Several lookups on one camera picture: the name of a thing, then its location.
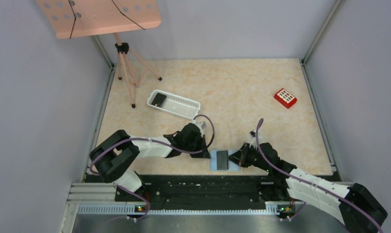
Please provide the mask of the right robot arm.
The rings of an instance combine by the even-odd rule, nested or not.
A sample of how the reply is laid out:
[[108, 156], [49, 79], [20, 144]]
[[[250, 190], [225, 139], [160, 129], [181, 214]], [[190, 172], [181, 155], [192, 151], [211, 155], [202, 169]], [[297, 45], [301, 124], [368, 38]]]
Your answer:
[[363, 185], [343, 185], [311, 175], [279, 158], [270, 143], [245, 143], [228, 159], [238, 166], [255, 166], [274, 179], [280, 200], [301, 200], [330, 214], [351, 233], [381, 233], [387, 211]]

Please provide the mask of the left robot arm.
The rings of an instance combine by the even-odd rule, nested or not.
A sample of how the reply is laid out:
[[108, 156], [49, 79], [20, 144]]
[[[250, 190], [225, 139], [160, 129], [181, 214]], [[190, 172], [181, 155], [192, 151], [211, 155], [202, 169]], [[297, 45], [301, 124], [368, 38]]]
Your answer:
[[204, 128], [204, 122], [189, 123], [180, 131], [155, 138], [131, 137], [125, 130], [118, 130], [90, 152], [90, 166], [104, 183], [126, 189], [127, 195], [137, 201], [145, 195], [143, 181], [129, 170], [137, 158], [173, 158], [185, 152], [192, 158], [210, 159], [213, 170], [227, 170], [228, 156], [234, 151], [209, 151]]

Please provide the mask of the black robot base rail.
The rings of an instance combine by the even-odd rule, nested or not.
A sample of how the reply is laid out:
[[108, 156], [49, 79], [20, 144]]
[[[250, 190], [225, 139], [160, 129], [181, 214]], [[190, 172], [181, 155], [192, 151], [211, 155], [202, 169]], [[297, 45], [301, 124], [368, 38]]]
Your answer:
[[286, 188], [267, 175], [141, 175], [136, 191], [151, 210], [261, 210], [291, 205]]

